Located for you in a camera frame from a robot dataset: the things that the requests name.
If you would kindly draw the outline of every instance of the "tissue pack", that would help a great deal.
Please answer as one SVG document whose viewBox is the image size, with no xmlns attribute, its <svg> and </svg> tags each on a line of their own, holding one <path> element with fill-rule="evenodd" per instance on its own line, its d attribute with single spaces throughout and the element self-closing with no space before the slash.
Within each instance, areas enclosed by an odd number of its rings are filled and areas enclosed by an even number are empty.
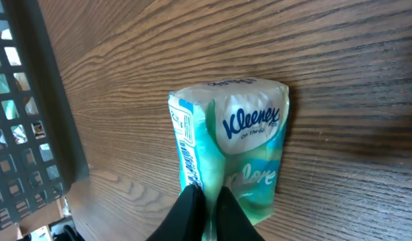
<svg viewBox="0 0 412 241">
<path fill-rule="evenodd" d="M 253 225 L 273 214 L 288 92 L 276 81 L 241 78 L 169 94 L 181 189 L 200 186 L 210 218 L 223 185 Z"/>
</svg>

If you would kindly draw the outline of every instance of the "black crate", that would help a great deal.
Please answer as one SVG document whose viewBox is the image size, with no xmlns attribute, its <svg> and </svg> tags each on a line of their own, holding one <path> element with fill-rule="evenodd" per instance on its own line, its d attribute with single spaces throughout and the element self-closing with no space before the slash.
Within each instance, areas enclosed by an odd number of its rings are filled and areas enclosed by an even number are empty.
<svg viewBox="0 0 412 241">
<path fill-rule="evenodd" d="M 36 1 L 0 1 L 0 230 L 88 167 Z"/>
</svg>

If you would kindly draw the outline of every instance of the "kleenex packet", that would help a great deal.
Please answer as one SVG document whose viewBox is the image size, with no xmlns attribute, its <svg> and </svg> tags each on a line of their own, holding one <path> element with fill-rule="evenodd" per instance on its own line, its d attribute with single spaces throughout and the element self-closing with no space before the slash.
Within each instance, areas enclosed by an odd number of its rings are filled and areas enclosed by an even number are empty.
<svg viewBox="0 0 412 241">
<path fill-rule="evenodd" d="M 259 78 L 226 79 L 169 94 L 181 189 L 200 186 L 209 221 L 227 186 L 254 225 L 273 214 L 288 117 L 288 87 Z M 205 230 L 213 236 L 213 222 Z"/>
</svg>

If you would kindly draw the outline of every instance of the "teal object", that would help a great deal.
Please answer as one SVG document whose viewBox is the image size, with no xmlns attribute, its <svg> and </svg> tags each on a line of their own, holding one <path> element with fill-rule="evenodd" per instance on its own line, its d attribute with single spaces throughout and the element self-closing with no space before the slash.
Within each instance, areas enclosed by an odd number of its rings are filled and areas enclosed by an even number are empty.
<svg viewBox="0 0 412 241">
<path fill-rule="evenodd" d="M 259 78 L 227 79 L 169 94 L 181 189 L 202 188 L 205 240 L 214 240 L 215 203 L 227 186 L 252 225 L 270 217 L 282 157 L 289 90 Z"/>
</svg>

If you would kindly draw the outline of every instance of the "wood grain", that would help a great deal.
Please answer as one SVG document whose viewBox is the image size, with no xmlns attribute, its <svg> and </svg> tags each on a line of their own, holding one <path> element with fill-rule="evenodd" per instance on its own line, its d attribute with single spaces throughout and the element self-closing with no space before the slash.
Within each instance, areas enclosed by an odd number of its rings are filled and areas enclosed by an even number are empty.
<svg viewBox="0 0 412 241">
<path fill-rule="evenodd" d="M 291 92 L 267 240 L 412 240 L 412 0 L 39 2 L 88 162 L 121 180 L 72 191 L 90 240 L 143 240 L 178 196 L 168 92 L 242 76 Z"/>
</svg>

